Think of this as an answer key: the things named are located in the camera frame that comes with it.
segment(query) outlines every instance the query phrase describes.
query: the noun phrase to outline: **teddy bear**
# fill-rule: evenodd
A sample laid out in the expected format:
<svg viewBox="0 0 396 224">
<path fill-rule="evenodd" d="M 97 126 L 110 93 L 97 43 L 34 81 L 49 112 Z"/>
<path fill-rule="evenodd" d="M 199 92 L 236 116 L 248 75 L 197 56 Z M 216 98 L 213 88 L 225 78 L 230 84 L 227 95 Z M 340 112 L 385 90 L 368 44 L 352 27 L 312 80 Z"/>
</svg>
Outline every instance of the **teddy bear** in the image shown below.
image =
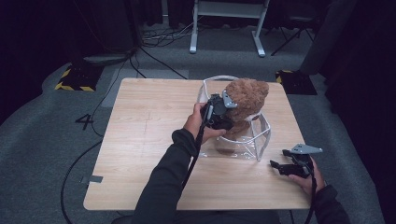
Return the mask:
<svg viewBox="0 0 396 224">
<path fill-rule="evenodd" d="M 250 127 L 250 121 L 257 119 L 268 95 L 269 85 L 265 81 L 239 78 L 225 88 L 237 107 L 227 111 L 226 116 L 233 121 L 233 127 L 223 137 L 235 141 L 239 133 Z"/>
</svg>

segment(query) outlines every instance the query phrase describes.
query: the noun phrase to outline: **black mat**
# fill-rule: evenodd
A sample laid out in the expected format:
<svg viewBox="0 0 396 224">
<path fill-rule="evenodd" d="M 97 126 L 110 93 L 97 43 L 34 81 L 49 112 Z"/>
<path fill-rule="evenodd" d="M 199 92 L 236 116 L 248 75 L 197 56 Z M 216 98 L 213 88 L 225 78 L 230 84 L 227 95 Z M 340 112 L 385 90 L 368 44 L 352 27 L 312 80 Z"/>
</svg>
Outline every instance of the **black mat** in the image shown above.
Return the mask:
<svg viewBox="0 0 396 224">
<path fill-rule="evenodd" d="M 291 71 L 276 72 L 276 82 L 282 84 L 286 94 L 318 95 L 309 76 L 299 77 Z"/>
<path fill-rule="evenodd" d="M 103 66 L 76 68 L 70 65 L 67 67 L 66 71 L 64 71 L 55 90 L 96 91 L 96 84 L 103 69 Z"/>
</svg>

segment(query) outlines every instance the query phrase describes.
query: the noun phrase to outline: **wooden table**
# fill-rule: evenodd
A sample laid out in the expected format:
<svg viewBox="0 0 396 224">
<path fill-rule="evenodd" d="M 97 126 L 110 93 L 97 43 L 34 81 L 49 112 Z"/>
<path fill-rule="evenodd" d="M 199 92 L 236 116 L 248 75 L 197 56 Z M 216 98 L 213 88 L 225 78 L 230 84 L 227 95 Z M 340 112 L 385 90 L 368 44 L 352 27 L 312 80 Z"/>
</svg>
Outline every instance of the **wooden table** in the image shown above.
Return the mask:
<svg viewBox="0 0 396 224">
<path fill-rule="evenodd" d="M 223 90 L 228 81 L 213 85 Z M 197 101 L 200 80 L 125 78 L 108 123 L 84 200 L 89 210 L 134 210 L 152 169 L 172 144 L 171 133 L 183 127 Z M 272 136 L 262 161 L 200 158 L 177 209 L 299 209 L 309 199 L 269 160 L 291 163 L 282 149 L 303 143 L 282 86 L 269 83 L 263 113 Z"/>
</svg>

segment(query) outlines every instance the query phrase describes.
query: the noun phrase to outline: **hand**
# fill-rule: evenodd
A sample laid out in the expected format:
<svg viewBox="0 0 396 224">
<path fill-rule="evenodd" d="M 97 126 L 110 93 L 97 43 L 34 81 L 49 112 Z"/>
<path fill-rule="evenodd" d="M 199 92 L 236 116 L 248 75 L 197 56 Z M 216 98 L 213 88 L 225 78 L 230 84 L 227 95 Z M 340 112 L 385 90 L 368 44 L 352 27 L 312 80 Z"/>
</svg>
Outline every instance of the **hand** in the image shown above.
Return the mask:
<svg viewBox="0 0 396 224">
<path fill-rule="evenodd" d="M 315 163 L 315 161 L 312 157 L 311 157 L 311 160 L 314 164 L 314 175 L 315 175 L 315 179 L 317 180 L 316 193 L 318 193 L 318 191 L 323 189 L 325 186 L 324 179 L 323 179 L 323 176 L 322 176 L 320 170 L 318 169 L 317 164 Z M 307 177 L 306 179 L 299 177 L 297 175 L 289 175 L 289 178 L 292 181 L 294 181 L 296 184 L 298 184 L 303 189 L 303 191 L 305 191 L 305 193 L 307 193 L 309 196 L 312 197 L 312 177 L 311 177 L 311 175 L 309 177 Z"/>
<path fill-rule="evenodd" d="M 194 110 L 191 115 L 187 118 L 186 123 L 184 124 L 184 129 L 192 133 L 194 136 L 194 139 L 196 139 L 199 129 L 202 124 L 202 117 L 201 117 L 201 108 L 205 106 L 205 103 L 197 103 L 194 105 Z M 214 130 L 205 127 L 204 129 L 204 136 L 202 139 L 202 144 L 207 141 L 207 139 L 212 138 L 212 137 L 219 137 L 222 136 L 226 133 L 226 130 L 220 129 L 220 130 Z"/>
</svg>

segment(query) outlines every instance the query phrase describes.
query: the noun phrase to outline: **black sleeve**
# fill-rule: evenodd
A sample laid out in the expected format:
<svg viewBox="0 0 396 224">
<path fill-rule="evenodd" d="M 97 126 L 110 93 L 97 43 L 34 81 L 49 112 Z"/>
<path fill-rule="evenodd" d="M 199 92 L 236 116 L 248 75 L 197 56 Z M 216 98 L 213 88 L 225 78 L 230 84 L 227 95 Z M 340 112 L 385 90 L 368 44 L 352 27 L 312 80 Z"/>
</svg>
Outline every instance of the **black sleeve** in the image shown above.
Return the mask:
<svg viewBox="0 0 396 224">
<path fill-rule="evenodd" d="M 172 223 L 180 199 L 181 184 L 191 157 L 196 155 L 192 134 L 177 130 L 172 144 L 154 168 L 134 210 L 132 223 Z"/>
<path fill-rule="evenodd" d="M 335 197 L 337 191 L 331 185 L 318 191 L 315 201 L 315 215 L 319 224 L 350 223 L 347 212 Z"/>
</svg>

